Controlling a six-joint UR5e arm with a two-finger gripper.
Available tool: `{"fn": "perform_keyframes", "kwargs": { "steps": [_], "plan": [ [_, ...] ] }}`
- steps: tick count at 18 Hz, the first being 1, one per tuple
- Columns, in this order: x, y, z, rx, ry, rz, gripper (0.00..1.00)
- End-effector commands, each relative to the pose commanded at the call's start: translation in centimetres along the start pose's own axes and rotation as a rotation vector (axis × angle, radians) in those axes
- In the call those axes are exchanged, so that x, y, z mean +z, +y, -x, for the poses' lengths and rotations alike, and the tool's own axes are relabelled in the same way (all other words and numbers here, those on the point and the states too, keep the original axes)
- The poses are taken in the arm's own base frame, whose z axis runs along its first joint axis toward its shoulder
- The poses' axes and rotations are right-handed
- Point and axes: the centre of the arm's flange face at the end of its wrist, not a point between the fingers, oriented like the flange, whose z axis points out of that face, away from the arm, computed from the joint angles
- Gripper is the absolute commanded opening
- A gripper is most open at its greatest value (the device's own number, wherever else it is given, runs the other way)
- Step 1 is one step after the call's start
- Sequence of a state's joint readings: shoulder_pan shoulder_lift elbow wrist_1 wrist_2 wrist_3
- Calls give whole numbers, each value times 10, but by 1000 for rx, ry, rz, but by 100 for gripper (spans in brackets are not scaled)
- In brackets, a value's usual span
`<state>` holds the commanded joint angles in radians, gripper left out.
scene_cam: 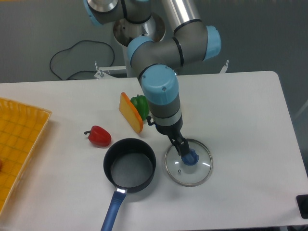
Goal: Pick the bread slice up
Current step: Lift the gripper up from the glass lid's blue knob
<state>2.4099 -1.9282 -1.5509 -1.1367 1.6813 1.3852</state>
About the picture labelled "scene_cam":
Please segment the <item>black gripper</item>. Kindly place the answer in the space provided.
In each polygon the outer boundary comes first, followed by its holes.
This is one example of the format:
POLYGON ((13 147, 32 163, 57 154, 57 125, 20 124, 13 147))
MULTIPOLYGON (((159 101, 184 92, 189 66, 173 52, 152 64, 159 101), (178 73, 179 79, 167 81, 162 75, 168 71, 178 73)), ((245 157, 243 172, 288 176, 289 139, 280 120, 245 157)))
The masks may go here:
POLYGON ((183 138, 180 132, 183 125, 182 116, 175 124, 170 126, 161 126, 157 124, 150 115, 147 116, 147 123, 149 126, 155 125, 155 128, 159 133, 168 136, 179 156, 186 156, 190 153, 189 143, 185 138, 183 138))

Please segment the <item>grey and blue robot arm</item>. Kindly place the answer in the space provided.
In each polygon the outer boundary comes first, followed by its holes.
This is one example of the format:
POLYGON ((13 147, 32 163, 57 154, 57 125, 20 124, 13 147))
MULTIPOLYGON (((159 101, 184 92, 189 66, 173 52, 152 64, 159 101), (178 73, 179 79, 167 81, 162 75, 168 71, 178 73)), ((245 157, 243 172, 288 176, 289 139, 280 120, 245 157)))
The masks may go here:
POLYGON ((206 26, 192 0, 162 2, 173 31, 170 39, 155 38, 157 24, 149 0, 86 0, 84 6, 94 24, 124 25, 126 65, 131 68, 146 97, 159 133, 168 136, 180 156, 190 153, 182 136, 177 68, 215 57, 221 50, 219 32, 206 26))

